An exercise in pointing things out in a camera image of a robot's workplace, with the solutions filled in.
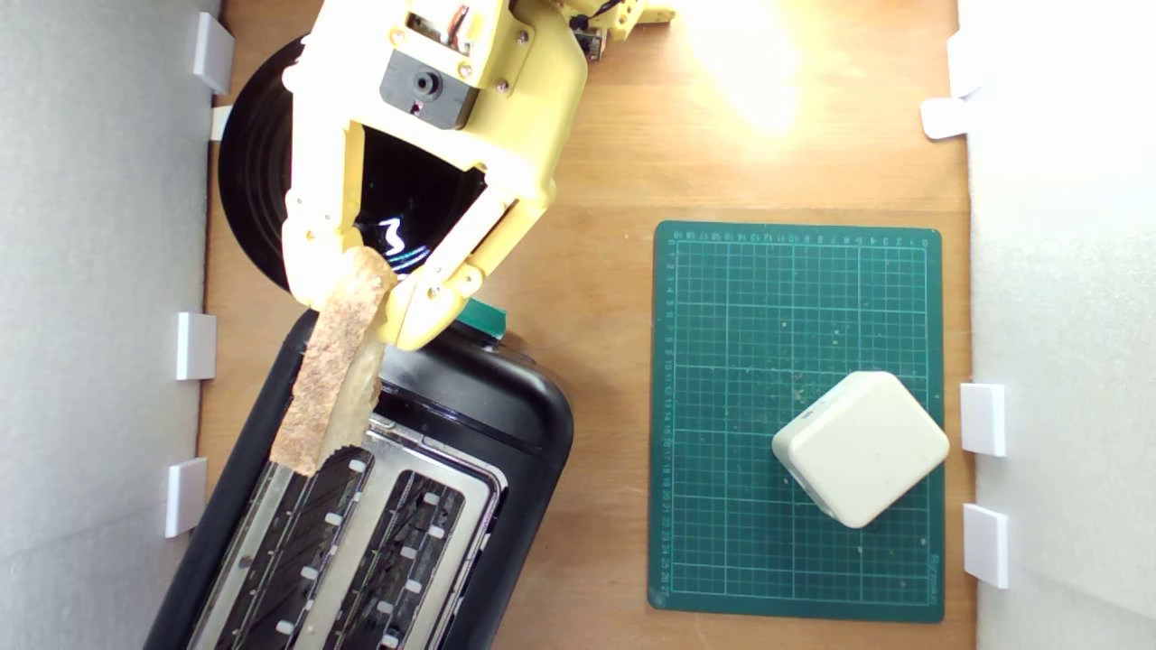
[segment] yellow robotic arm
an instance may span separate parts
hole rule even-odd
[[[321,309],[348,272],[342,256],[362,244],[363,127],[387,133],[486,178],[386,298],[381,340],[425,345],[553,201],[586,59],[673,16],[645,0],[326,0],[283,75],[294,94],[282,227],[294,296]]]

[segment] wooden surface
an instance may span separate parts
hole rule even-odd
[[[591,69],[558,199],[482,297],[510,311],[564,384],[570,463],[497,649],[975,648],[963,573],[955,386],[970,375],[966,158],[932,143],[919,102],[947,93],[953,0],[690,0],[675,24],[612,44]],[[306,31],[319,0],[224,0],[234,90]],[[223,103],[231,97],[222,98]],[[217,378],[200,453],[221,466],[302,309],[237,248],[210,189],[207,310]],[[935,626],[657,612],[646,605],[651,256],[664,219],[917,226],[943,234],[947,618]]]

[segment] grid lines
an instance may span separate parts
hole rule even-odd
[[[651,601],[942,618],[942,468],[857,531],[770,451],[854,370],[894,372],[942,422],[938,234],[667,222],[655,242]]]

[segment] white wall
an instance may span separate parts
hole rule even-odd
[[[0,0],[0,648],[139,647],[185,540],[220,0]]]
[[[969,101],[976,381],[1006,384],[1010,589],[979,648],[1156,648],[1156,6],[961,0],[991,65]]]

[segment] white bracket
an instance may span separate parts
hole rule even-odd
[[[201,12],[197,17],[197,51],[193,74],[217,95],[229,93],[232,79],[232,35],[213,17]]]
[[[224,125],[229,123],[232,104],[213,108],[213,126],[209,128],[209,142],[220,142],[224,138]]]
[[[216,316],[177,315],[177,379],[216,377]]]
[[[963,449],[1003,458],[1008,455],[1003,386],[959,385],[959,428]]]
[[[164,537],[173,538],[191,530],[205,514],[208,461],[193,458],[169,466],[169,497],[164,517]]]
[[[963,504],[963,570],[998,589],[1008,588],[1008,516]]]
[[[920,106],[924,133],[932,140],[963,135],[970,127],[966,98],[983,86],[987,59],[983,45],[959,30],[947,39],[950,97],[925,99]]]

